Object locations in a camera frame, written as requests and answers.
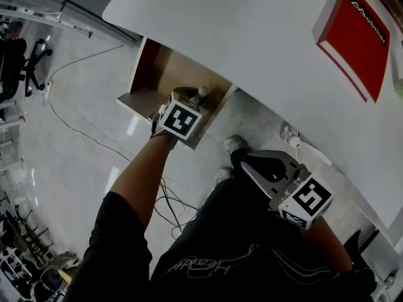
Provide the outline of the white jar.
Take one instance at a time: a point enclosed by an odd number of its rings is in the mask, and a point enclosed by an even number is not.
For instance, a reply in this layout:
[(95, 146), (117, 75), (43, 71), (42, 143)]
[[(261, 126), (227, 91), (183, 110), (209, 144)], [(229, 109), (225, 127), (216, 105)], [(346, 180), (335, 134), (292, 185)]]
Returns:
[(297, 148), (301, 143), (298, 131), (285, 122), (280, 129), (280, 139), (293, 148)]

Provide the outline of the white power strip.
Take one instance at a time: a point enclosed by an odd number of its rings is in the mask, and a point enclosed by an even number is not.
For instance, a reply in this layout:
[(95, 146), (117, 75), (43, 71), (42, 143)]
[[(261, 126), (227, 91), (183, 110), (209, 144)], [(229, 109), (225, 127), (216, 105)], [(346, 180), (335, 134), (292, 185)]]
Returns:
[(43, 99), (43, 103), (42, 103), (42, 106), (44, 108), (48, 105), (48, 101), (50, 99), (50, 94), (52, 92), (53, 86), (54, 86), (54, 82), (52, 80), (49, 80), (47, 82), (47, 85), (44, 90), (44, 99)]

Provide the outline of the person's right forearm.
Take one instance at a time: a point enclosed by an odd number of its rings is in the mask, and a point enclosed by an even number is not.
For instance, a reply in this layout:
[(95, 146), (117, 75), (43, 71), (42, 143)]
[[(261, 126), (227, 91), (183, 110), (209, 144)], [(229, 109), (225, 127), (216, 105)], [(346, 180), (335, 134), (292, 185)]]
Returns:
[(320, 217), (308, 230), (301, 229), (300, 233), (333, 272), (344, 274), (352, 271), (352, 262), (346, 249), (323, 217)]

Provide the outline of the person's black shirt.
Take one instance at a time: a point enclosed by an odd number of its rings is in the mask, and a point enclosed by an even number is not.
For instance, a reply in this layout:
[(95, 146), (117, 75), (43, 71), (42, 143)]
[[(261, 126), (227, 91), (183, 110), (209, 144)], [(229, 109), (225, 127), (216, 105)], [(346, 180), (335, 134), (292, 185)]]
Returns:
[(297, 226), (221, 182), (153, 271), (144, 228), (108, 193), (65, 302), (373, 302), (369, 269), (334, 271)]

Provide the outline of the white metal table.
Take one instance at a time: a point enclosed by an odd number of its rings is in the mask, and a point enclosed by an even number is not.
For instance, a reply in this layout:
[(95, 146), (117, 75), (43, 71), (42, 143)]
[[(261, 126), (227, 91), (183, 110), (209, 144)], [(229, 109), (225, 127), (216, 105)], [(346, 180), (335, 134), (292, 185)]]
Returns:
[(23, 163), (20, 136), (24, 124), (19, 102), (0, 103), (0, 175)]

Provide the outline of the person's left forearm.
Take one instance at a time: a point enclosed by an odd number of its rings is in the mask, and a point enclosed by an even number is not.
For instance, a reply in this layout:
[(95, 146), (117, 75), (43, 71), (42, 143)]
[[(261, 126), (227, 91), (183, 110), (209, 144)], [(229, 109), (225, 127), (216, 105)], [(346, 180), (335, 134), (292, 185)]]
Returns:
[(133, 208), (143, 229), (149, 225), (164, 167), (176, 142), (172, 134), (152, 137), (110, 188)]

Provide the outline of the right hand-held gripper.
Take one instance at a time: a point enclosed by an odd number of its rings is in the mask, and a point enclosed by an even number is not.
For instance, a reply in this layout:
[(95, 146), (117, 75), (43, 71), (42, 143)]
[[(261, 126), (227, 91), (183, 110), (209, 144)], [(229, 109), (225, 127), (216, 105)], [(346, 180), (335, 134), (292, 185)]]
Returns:
[[(334, 191), (317, 172), (308, 171), (304, 165), (298, 167), (286, 152), (251, 152), (248, 160), (241, 162), (241, 167), (257, 187), (272, 198), (270, 208), (279, 212), (280, 218), (304, 230), (327, 211), (334, 199)], [(289, 178), (279, 190), (280, 182)]]

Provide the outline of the white vase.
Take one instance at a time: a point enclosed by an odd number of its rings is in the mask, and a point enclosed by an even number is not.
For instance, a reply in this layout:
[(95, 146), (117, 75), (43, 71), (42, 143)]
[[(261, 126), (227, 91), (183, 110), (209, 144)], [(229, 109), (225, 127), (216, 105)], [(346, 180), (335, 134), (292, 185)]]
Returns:
[(390, 47), (390, 67), (393, 79), (394, 92), (397, 97), (403, 100), (403, 62), (399, 61), (399, 57), (403, 56), (403, 39), (396, 38)]

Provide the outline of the white wooden drawer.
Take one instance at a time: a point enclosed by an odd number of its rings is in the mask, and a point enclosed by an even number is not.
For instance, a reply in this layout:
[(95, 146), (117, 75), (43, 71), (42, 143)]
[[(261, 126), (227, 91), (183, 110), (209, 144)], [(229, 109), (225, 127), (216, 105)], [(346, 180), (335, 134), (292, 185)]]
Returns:
[(116, 99), (148, 124), (176, 87), (207, 86), (211, 93), (202, 103), (208, 113), (195, 134), (183, 143), (196, 149), (208, 127), (237, 89), (236, 85), (183, 54), (149, 38), (140, 45), (128, 92)]

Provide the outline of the black bag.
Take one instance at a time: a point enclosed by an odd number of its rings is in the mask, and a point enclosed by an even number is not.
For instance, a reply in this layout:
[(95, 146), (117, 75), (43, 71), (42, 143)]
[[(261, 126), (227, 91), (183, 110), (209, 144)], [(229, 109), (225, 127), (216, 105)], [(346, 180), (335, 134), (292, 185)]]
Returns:
[(344, 248), (346, 249), (351, 259), (354, 271), (370, 270), (370, 267), (365, 262), (361, 254), (368, 248), (368, 246), (374, 241), (379, 233), (380, 231), (378, 229), (375, 229), (369, 235), (369, 237), (362, 244), (360, 244), (361, 230), (357, 230), (356, 232), (354, 232), (354, 234), (352, 234), (352, 236), (349, 237), (349, 239), (344, 244)]

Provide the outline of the white desk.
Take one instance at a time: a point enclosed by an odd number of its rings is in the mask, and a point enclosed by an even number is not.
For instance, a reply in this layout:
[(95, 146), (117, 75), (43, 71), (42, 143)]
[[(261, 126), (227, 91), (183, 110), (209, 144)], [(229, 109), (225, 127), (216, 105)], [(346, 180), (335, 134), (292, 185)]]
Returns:
[(215, 71), (294, 126), (363, 195), (362, 205), (403, 252), (403, 34), (379, 0), (366, 0), (390, 31), (376, 102), (364, 101), (317, 46), (332, 0), (111, 0), (105, 21)]

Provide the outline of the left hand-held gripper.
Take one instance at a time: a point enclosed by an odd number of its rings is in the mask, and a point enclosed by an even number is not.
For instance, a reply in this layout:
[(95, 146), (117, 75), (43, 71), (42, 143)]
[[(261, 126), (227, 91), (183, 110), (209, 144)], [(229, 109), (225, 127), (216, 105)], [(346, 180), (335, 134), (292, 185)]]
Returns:
[(208, 114), (198, 101), (198, 89), (177, 87), (159, 110), (159, 126), (182, 140), (192, 137)]

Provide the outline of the person's white shoe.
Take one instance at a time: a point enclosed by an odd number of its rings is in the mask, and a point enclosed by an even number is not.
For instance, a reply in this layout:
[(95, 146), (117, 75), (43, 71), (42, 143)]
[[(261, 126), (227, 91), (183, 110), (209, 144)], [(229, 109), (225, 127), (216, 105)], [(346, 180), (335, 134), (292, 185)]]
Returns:
[(215, 175), (215, 185), (220, 184), (226, 180), (231, 180), (234, 178), (233, 170), (230, 167), (223, 167), (218, 170)]
[(238, 135), (233, 135), (224, 140), (224, 149), (229, 155), (236, 150), (245, 150), (246, 146), (243, 139)]

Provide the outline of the black office chair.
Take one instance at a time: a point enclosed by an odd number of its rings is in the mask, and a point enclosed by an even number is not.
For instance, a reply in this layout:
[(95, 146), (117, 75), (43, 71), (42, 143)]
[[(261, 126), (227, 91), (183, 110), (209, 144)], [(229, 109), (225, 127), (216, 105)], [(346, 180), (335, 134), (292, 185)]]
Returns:
[(45, 84), (39, 84), (35, 76), (36, 65), (45, 57), (51, 56), (52, 49), (45, 49), (37, 55), (37, 47), (45, 43), (44, 39), (35, 42), (29, 58), (25, 58), (26, 41), (23, 38), (4, 41), (0, 40), (0, 103), (12, 99), (20, 81), (25, 81), (25, 97), (30, 97), (32, 82), (39, 91), (45, 90)]

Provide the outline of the red book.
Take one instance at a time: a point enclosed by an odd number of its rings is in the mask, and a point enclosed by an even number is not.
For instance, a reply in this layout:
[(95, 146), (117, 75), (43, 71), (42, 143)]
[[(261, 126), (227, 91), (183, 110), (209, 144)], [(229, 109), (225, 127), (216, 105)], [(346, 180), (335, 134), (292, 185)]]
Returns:
[(385, 76), (390, 32), (366, 0), (327, 0), (312, 35), (365, 102), (376, 103)]

